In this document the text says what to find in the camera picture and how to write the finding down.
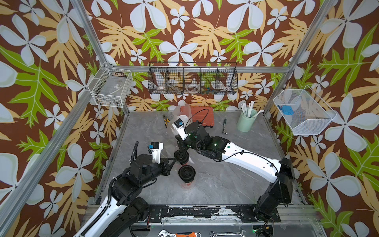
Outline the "clear plastic carrier bag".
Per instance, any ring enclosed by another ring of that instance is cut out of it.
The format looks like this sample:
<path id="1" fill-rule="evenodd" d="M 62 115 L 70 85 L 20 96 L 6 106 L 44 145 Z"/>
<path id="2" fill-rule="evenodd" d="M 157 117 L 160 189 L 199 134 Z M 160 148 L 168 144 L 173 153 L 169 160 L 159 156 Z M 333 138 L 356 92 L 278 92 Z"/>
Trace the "clear plastic carrier bag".
<path id="1" fill-rule="evenodd" d="M 187 115 L 189 118 L 191 117 L 191 109 L 188 104 L 182 105 L 182 106 L 177 106 L 173 111 L 172 111 L 172 118 L 170 120 L 169 125 L 172 126 L 172 124 L 178 119 L 180 115 Z"/>

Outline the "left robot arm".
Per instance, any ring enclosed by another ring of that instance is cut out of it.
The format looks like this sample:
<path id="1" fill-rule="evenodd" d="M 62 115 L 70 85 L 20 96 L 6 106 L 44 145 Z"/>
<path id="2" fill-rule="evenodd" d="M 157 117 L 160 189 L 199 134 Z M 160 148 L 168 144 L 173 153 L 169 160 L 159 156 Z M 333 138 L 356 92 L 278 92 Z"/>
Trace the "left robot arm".
<path id="1" fill-rule="evenodd" d="M 112 179 L 106 199 L 75 236 L 118 237 L 134 223 L 145 220 L 150 205 L 139 196 L 142 189 L 159 176 L 168 176 L 175 163 L 175 158 L 156 163 L 151 154 L 132 154 L 130 167 Z"/>

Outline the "black lid red cup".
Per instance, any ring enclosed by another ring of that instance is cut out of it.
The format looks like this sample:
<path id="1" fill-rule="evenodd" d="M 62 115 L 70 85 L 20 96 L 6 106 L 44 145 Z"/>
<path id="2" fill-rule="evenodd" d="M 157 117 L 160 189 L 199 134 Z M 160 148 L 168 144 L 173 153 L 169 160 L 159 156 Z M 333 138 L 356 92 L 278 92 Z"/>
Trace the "black lid red cup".
<path id="1" fill-rule="evenodd" d="M 174 158 L 182 166 L 186 165 L 190 159 L 189 153 L 187 151 L 182 151 L 182 150 L 176 150 L 174 153 Z"/>
<path id="2" fill-rule="evenodd" d="M 178 175 L 180 178 L 180 184 L 184 189 L 190 189 L 193 186 L 195 180 L 196 171 L 190 165 L 182 166 L 178 170 Z"/>

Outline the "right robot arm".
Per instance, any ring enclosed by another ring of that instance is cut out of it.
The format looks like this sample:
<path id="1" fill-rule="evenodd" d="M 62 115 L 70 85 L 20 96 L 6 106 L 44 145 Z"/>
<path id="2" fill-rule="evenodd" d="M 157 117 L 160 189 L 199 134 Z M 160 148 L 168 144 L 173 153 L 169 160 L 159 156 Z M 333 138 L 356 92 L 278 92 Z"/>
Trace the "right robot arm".
<path id="1" fill-rule="evenodd" d="M 254 218 L 267 222 L 279 204 L 290 204 L 293 195 L 294 169 L 292 162 L 269 159 L 244 149 L 220 136 L 210 136 L 199 122 L 189 125 L 179 118 L 172 124 L 178 147 L 186 152 L 195 150 L 198 154 L 217 163 L 227 162 L 260 175 L 269 186 L 261 195 L 253 209 Z"/>

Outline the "white lid red cup front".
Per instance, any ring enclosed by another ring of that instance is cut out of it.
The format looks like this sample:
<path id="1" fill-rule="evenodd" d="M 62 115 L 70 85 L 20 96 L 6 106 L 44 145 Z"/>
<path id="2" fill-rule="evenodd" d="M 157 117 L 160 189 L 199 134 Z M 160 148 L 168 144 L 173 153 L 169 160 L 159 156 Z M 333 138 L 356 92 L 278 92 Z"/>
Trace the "white lid red cup front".
<path id="1" fill-rule="evenodd" d="M 190 118 L 187 115 L 180 115 L 178 118 L 180 118 L 184 125 L 189 123 Z"/>

